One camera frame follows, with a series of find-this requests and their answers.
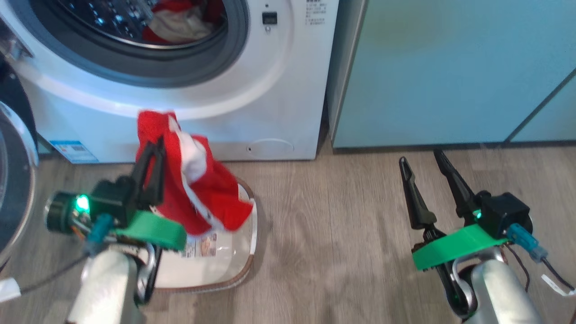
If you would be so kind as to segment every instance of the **wood-grain flooring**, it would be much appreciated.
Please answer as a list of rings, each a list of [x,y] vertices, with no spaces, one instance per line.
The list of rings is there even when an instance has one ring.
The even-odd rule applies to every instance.
[[[446,152],[473,190],[514,193],[532,210],[535,234],[550,261],[576,283],[576,148]],[[216,293],[157,292],[143,308],[148,323],[459,323],[434,272],[417,272],[398,159],[406,155],[438,227],[462,225],[431,152],[333,155],[317,160],[227,163],[259,201],[259,244],[249,277]],[[79,254],[73,237],[44,229],[44,201],[55,190],[88,191],[130,165],[42,162],[35,213],[1,277],[21,285],[52,273]],[[576,301],[539,278],[543,265],[518,251],[532,277],[530,296],[546,323],[568,323]],[[524,282],[514,258],[510,264]],[[1,323],[62,323],[79,287],[81,267],[44,288],[0,304]]]

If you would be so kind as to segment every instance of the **green plastic band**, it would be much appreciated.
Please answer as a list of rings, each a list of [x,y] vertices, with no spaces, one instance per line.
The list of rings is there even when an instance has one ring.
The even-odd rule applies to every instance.
[[[181,224],[144,210],[134,214],[127,228],[113,232],[167,250],[182,251],[186,247],[186,231]]]
[[[412,259],[416,268],[421,271],[507,241],[508,239],[493,239],[478,224],[474,224],[428,243],[412,253]]]

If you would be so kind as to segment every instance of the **green led light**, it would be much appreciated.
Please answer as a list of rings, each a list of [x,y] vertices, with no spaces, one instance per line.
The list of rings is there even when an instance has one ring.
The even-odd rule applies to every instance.
[[[76,209],[78,209],[79,212],[90,213],[90,203],[87,195],[81,195],[76,199]]]

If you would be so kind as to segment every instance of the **red and white garment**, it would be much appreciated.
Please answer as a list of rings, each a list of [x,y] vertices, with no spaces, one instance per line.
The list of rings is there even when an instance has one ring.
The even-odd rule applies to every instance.
[[[222,0],[160,0],[142,31],[152,43],[184,44],[213,33],[222,23]]]
[[[206,137],[184,133],[174,112],[142,111],[137,158],[149,141],[156,143],[160,136],[164,136],[166,163],[164,202],[156,206],[157,211],[182,224],[192,236],[215,229],[238,230],[254,206],[238,198],[236,178],[214,160]]]

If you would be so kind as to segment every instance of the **white washing machine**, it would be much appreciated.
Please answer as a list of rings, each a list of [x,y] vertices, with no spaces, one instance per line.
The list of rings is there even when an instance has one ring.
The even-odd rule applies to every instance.
[[[218,159],[313,159],[338,0],[220,1],[208,36],[155,43],[157,0],[0,0],[37,132],[72,163],[133,162],[138,111],[175,111]]]

